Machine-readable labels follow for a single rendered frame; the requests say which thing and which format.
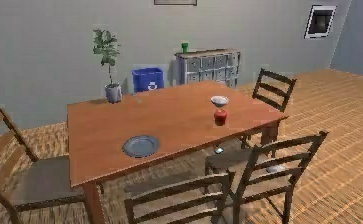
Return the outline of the brown wooden dining table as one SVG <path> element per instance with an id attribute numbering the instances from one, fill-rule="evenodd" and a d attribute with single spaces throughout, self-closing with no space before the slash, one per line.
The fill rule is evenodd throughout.
<path id="1" fill-rule="evenodd" d="M 229 103 L 216 108 L 213 96 L 225 96 Z M 253 126 L 249 98 L 216 81 L 203 81 L 126 95 L 116 104 L 101 99 L 69 104 L 70 183 L 84 189 L 91 224 L 107 224 L 99 182 L 241 136 Z M 215 124 L 217 109 L 227 112 L 223 126 Z M 144 158 L 127 156 L 123 144 L 139 135 L 157 138 L 158 151 Z"/>

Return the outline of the white bowl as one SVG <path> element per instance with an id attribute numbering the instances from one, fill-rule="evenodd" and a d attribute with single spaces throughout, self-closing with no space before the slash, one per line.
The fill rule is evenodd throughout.
<path id="1" fill-rule="evenodd" d="M 222 108 L 229 103 L 229 99 L 225 96 L 213 96 L 210 101 L 216 108 Z"/>

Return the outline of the blue recycling bin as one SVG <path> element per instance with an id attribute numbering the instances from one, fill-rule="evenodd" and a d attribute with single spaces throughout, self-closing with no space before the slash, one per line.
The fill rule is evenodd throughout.
<path id="1" fill-rule="evenodd" d="M 142 68 L 132 71 L 135 92 L 145 92 L 164 87 L 163 71 L 160 68 Z"/>

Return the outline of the grey chest of drawers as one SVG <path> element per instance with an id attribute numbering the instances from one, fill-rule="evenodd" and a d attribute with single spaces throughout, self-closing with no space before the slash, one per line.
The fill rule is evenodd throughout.
<path id="1" fill-rule="evenodd" d="M 235 88 L 240 58 L 240 51 L 233 48 L 176 53 L 176 83 L 182 85 L 213 80 Z"/>

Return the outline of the grey plate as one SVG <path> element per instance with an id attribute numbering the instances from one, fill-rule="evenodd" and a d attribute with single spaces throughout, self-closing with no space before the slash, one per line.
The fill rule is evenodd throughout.
<path id="1" fill-rule="evenodd" d="M 159 149 L 159 140 L 153 136 L 140 135 L 127 140 L 123 146 L 123 152 L 132 158 L 151 156 Z"/>

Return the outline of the dark wooden chair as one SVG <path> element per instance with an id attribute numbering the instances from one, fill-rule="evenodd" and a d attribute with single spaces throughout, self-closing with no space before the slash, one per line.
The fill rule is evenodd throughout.
<path id="1" fill-rule="evenodd" d="M 327 136 L 328 131 L 319 131 L 207 157 L 206 174 L 226 172 L 230 177 L 228 224 L 240 224 L 246 218 L 245 205 L 263 199 L 281 224 L 289 224 L 295 186 Z"/>
<path id="2" fill-rule="evenodd" d="M 260 69 L 251 97 L 249 98 L 249 121 L 253 126 L 241 137 L 241 148 L 249 147 L 251 136 L 261 134 L 261 144 L 277 140 L 280 122 L 291 97 L 296 79 Z"/>
<path id="3" fill-rule="evenodd" d="M 128 224 L 223 224 L 230 190 L 227 173 L 195 176 L 191 172 L 127 186 Z"/>

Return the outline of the green house plant grey pot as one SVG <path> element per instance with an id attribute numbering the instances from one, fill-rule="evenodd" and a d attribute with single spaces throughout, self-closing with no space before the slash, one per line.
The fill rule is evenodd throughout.
<path id="1" fill-rule="evenodd" d="M 104 87 L 105 96 L 109 103 L 114 104 L 121 101 L 121 85 L 115 83 L 112 78 L 111 69 L 116 66 L 116 58 L 120 54 L 118 40 L 114 34 L 105 29 L 93 30 L 93 54 L 101 57 L 100 64 L 108 67 L 110 82 Z"/>

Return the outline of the light brown wooden chair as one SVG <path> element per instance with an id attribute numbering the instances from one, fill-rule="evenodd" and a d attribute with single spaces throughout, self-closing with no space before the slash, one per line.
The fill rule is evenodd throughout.
<path id="1" fill-rule="evenodd" d="M 24 224 L 20 218 L 22 212 L 85 203 L 84 191 L 70 186 L 68 156 L 40 159 L 3 108 L 0 108 L 0 122 L 8 127 L 8 131 L 0 136 L 0 153 L 12 139 L 18 143 L 0 169 L 0 204 L 6 209 L 11 224 Z M 9 192 L 6 182 L 23 155 L 29 158 L 31 166 L 16 188 Z"/>

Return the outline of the framed wall picture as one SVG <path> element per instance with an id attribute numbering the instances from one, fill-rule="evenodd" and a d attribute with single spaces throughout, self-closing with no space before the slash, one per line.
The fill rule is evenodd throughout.
<path id="1" fill-rule="evenodd" d="M 153 3 L 161 6 L 197 6 L 198 0 L 153 0 Z"/>

